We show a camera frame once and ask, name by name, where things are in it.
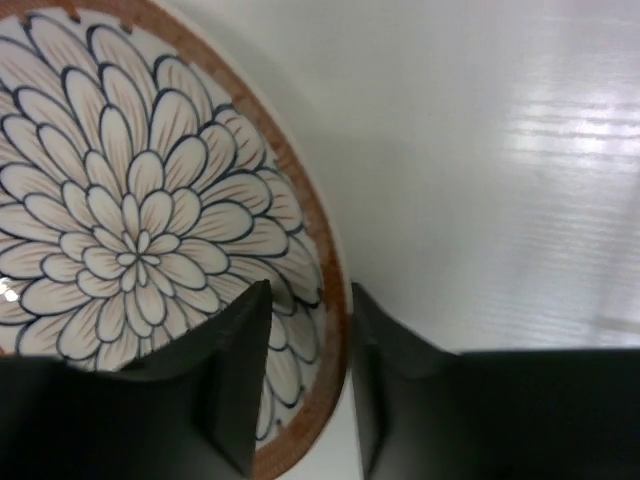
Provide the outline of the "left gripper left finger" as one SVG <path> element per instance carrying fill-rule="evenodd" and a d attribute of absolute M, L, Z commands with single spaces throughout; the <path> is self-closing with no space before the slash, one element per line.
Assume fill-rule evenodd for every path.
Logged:
<path fill-rule="evenodd" d="M 271 287 L 117 372 L 1 360 L 5 479 L 248 479 Z"/>

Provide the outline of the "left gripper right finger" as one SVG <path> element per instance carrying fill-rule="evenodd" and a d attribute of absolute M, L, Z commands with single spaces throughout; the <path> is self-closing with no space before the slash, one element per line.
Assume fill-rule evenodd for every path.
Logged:
<path fill-rule="evenodd" d="M 638 477 L 637 350 L 452 353 L 352 293 L 365 478 Z"/>

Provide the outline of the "floral brown-rim plate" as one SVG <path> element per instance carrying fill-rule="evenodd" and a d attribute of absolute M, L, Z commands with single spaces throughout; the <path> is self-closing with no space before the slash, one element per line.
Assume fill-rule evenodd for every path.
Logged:
<path fill-rule="evenodd" d="M 289 136 L 157 1 L 1 5 L 1 351 L 113 370 L 252 282 L 273 292 L 255 430 L 275 479 L 328 423 L 351 290 Z"/>

